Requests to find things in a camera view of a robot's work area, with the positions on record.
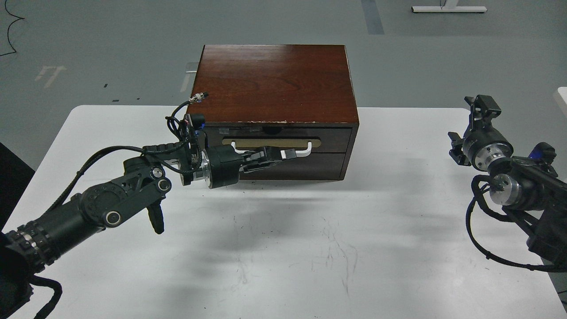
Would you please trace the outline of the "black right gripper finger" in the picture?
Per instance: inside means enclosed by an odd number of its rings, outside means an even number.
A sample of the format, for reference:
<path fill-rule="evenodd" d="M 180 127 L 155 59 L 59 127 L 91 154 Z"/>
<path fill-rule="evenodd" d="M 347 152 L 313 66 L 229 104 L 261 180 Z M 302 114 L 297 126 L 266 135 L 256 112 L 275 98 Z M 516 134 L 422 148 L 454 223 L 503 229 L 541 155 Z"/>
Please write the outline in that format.
<path fill-rule="evenodd" d="M 476 97 L 464 97 L 470 107 L 469 126 L 467 131 L 476 131 L 492 125 L 492 119 L 498 117 L 502 110 L 494 98 L 489 95 L 476 95 Z"/>
<path fill-rule="evenodd" d="M 451 140 L 451 149 L 448 152 L 450 157 L 460 166 L 470 166 L 470 160 L 462 151 L 463 139 L 456 132 L 448 132 Z"/>

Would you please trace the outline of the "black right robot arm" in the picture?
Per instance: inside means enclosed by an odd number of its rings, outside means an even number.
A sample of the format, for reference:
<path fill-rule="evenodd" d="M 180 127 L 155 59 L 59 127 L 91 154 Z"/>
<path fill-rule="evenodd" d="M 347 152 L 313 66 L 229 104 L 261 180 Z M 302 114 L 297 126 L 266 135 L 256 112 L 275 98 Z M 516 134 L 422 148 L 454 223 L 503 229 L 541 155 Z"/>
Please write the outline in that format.
<path fill-rule="evenodd" d="M 464 135 L 449 132 L 450 157 L 460 166 L 481 172 L 470 184 L 473 192 L 466 210 L 466 231 L 486 259 L 506 266 L 547 273 L 566 272 L 567 231 L 565 182 L 552 166 L 556 153 L 548 143 L 538 143 L 527 157 L 513 155 L 513 146 L 494 128 L 501 114 L 488 95 L 465 97 L 470 107 Z M 501 222 L 514 223 L 527 234 L 527 248 L 549 265 L 529 265 L 496 256 L 474 238 L 471 216 L 474 206 Z"/>

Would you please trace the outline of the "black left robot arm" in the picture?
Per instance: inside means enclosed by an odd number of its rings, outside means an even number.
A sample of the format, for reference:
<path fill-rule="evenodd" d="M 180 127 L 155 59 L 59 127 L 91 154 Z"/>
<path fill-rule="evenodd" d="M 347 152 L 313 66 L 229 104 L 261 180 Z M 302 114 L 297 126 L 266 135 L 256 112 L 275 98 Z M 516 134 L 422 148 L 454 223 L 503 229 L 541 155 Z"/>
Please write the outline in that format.
<path fill-rule="evenodd" d="M 275 166 L 300 156 L 295 149 L 271 146 L 239 151 L 232 145 L 200 146 L 206 120 L 201 113 L 180 109 L 199 103 L 208 93 L 196 93 L 166 117 L 167 127 L 178 141 L 150 145 L 106 147 L 94 153 L 53 204 L 36 220 L 1 234 L 1 317 L 6 319 L 30 301 L 34 286 L 53 289 L 51 299 L 37 312 L 50 315 L 62 296 L 62 285 L 39 276 L 63 254 L 107 228 L 115 228 L 146 209 L 156 234 L 164 232 L 161 202 L 172 189 L 165 169 L 176 172 L 184 186 L 204 180 L 211 189 L 239 182 L 240 175 Z M 124 161 L 124 174 L 71 195 L 79 179 L 104 156 L 115 151 L 134 151 L 138 157 Z"/>

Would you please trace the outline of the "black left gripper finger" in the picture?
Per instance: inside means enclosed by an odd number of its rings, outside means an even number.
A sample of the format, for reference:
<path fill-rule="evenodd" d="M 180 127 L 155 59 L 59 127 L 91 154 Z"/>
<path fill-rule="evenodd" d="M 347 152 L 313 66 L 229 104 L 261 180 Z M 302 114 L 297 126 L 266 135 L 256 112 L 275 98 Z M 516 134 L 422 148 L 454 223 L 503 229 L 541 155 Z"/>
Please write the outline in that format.
<path fill-rule="evenodd" d="M 280 162 L 282 162 L 282 159 L 277 158 L 246 158 L 244 164 L 241 166 L 241 172 L 248 174 L 250 172 L 267 169 Z"/>
<path fill-rule="evenodd" d="M 244 164 L 246 158 L 277 158 L 282 159 L 282 161 L 287 161 L 296 158 L 297 155 L 295 149 L 282 149 L 279 147 L 259 147 L 251 151 L 245 151 L 242 157 Z"/>

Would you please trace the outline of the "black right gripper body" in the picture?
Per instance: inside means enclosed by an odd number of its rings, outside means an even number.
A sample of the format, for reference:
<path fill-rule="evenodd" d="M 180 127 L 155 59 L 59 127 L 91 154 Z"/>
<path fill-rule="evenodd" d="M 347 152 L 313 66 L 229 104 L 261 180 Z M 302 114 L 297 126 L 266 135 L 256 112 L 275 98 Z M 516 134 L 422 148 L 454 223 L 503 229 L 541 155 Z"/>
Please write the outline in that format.
<path fill-rule="evenodd" d="M 492 162 L 511 157 L 513 146 L 492 126 L 472 129 L 468 127 L 463 137 L 462 151 L 478 171 L 488 171 Z"/>

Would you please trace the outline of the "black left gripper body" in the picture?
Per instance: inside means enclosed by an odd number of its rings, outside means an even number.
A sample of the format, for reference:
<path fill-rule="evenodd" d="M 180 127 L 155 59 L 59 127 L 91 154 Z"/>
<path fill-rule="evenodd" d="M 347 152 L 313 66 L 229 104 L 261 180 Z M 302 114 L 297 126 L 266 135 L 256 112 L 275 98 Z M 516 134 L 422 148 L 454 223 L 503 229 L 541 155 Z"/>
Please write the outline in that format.
<path fill-rule="evenodd" d="M 240 167 L 244 158 L 230 145 L 210 147 L 203 151 L 201 168 L 210 189 L 230 186 L 239 182 Z"/>

